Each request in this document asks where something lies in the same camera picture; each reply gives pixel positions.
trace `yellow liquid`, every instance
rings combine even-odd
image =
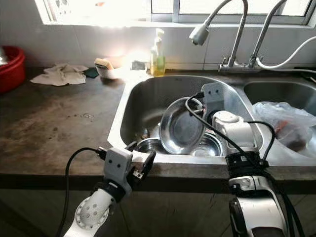
[[[165,73],[165,70],[166,70],[165,57],[160,56],[160,57],[157,57],[156,60],[151,61],[150,73],[154,77],[162,77]]]

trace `stainless steel sink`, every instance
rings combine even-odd
[[[259,101],[287,102],[316,116],[316,89],[299,82],[253,82],[244,87],[252,104]],[[312,127],[313,137],[305,149],[298,153],[316,158],[316,126]]]
[[[157,124],[165,109],[176,99],[191,96],[206,83],[221,82],[224,88],[224,108],[245,120],[258,119],[252,115],[252,104],[260,100],[287,101],[292,106],[307,109],[315,115],[316,87],[304,80],[286,80],[215,76],[174,75],[130,81],[126,84],[113,121],[108,141],[124,148],[132,141],[140,141],[144,130],[157,136]],[[287,92],[295,91],[298,100]],[[262,125],[253,124],[255,139],[263,154],[270,140],[270,132]],[[143,162],[148,154],[134,151],[133,161]],[[275,142],[268,156],[271,165],[315,165],[316,158],[298,154]],[[190,155],[157,154],[155,162],[226,164],[224,157],[194,157]]]

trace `red bowl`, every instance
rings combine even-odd
[[[25,56],[23,51],[14,46],[3,46],[9,63],[0,66],[0,94],[19,86],[25,80]]]

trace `stainless steel bowl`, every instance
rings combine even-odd
[[[223,155],[221,142],[212,134],[205,133],[201,142],[190,152],[195,157],[217,157]]]
[[[190,116],[185,107],[188,97],[174,101],[164,112],[160,122],[162,146],[171,154],[187,155],[201,141],[205,127],[195,117]],[[202,108],[202,103],[193,99],[190,107]]]
[[[143,153],[156,151],[157,154],[168,154],[168,152],[163,148],[160,139],[158,138],[144,139],[138,143],[135,150]]]

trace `black cable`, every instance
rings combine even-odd
[[[287,223],[289,227],[290,237],[295,237],[292,211],[290,209],[291,202],[289,202],[289,200],[286,198],[287,197],[286,193],[280,188],[280,186],[277,184],[276,179],[270,173],[264,171],[262,176],[266,177],[272,183],[274,189],[280,193],[283,203],[285,205],[286,218],[287,218]]]
[[[263,124],[263,125],[265,125],[265,126],[267,126],[269,128],[272,137],[271,137],[270,143],[269,143],[269,145],[268,145],[268,147],[267,147],[267,149],[266,149],[266,151],[265,151],[265,153],[264,153],[264,155],[262,157],[262,160],[266,160],[267,156],[268,156],[268,153],[269,153],[269,151],[270,151],[270,149],[271,149],[271,147],[273,145],[273,142],[275,141],[275,139],[277,137],[275,129],[272,127],[271,124],[269,124],[267,122],[263,122],[263,121],[246,121],[246,122],[247,123],[260,123],[260,124]]]
[[[266,177],[268,180],[270,180],[272,182],[273,186],[275,187],[275,189],[281,194],[282,199],[283,199],[284,204],[285,204],[285,207],[286,207],[286,211],[290,212],[292,214],[294,221],[295,221],[295,224],[296,224],[296,227],[297,227],[297,231],[298,231],[300,237],[305,237],[302,223],[297,215],[297,212],[296,212],[291,200],[288,198],[285,191],[279,187],[279,185],[277,184],[277,181],[270,173],[263,171],[263,176]],[[288,223],[292,223],[291,218],[292,217],[288,218],[288,220],[287,220]]]
[[[68,211],[68,204],[69,204],[69,168],[70,168],[70,164],[73,161],[73,159],[75,158],[75,156],[77,154],[79,154],[80,152],[83,151],[94,151],[94,152],[98,152],[98,150],[90,148],[90,147],[84,147],[81,148],[79,150],[77,150],[75,153],[72,154],[72,156],[69,158],[67,165],[66,165],[66,169],[65,169],[65,179],[66,179],[66,193],[65,193],[65,202],[64,202],[64,210],[63,210],[63,216],[62,219],[60,221],[57,233],[56,233],[56,237],[60,237],[60,234],[62,232],[63,226],[65,224],[65,220],[66,220],[66,216],[67,216],[67,211]]]
[[[209,129],[213,130],[216,134],[218,134],[219,136],[221,136],[222,138],[224,138],[228,143],[230,143],[233,147],[235,147],[240,153],[242,153],[243,156],[245,156],[247,158],[247,160],[254,166],[257,167],[258,165],[256,165],[251,158],[249,158],[249,156],[247,155],[247,153],[240,148],[240,146],[238,146],[234,141],[232,141],[229,137],[225,136],[223,133],[221,133],[220,131],[218,131],[215,127],[213,127],[212,125],[210,125],[208,122],[206,122],[204,119],[202,119],[201,117],[199,117],[193,110],[191,110],[191,108],[189,107],[189,101],[192,100],[193,98],[195,98],[198,94],[195,94],[193,96],[191,96],[189,99],[186,100],[185,106],[186,109],[189,111],[190,114],[192,114],[195,118],[197,118],[201,123],[203,123],[206,127],[208,127]]]

